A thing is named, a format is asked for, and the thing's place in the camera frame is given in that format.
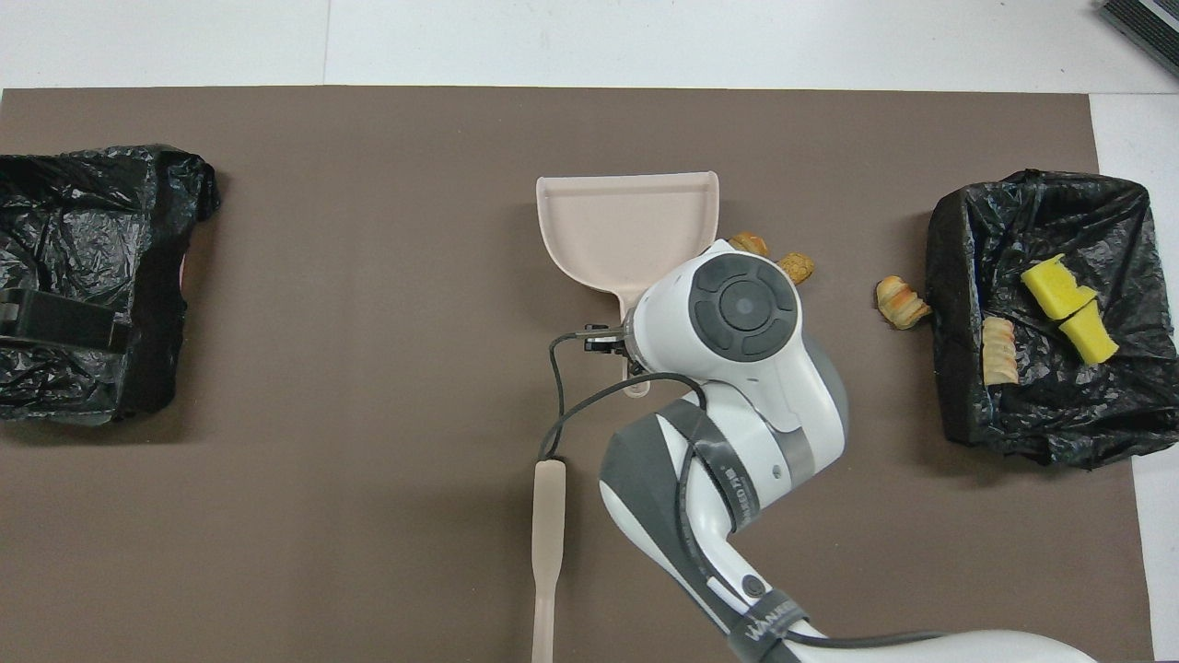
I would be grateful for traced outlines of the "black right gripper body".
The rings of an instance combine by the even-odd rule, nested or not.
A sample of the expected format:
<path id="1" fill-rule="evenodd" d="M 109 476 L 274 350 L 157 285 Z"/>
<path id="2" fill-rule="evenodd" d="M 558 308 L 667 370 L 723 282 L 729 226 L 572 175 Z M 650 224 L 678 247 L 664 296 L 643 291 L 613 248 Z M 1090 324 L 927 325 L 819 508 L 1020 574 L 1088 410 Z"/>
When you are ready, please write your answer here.
<path id="1" fill-rule="evenodd" d="M 584 352 L 623 357 L 627 378 L 635 378 L 635 375 L 646 372 L 635 352 L 632 352 L 631 341 L 624 327 L 586 324 L 584 327 Z"/>

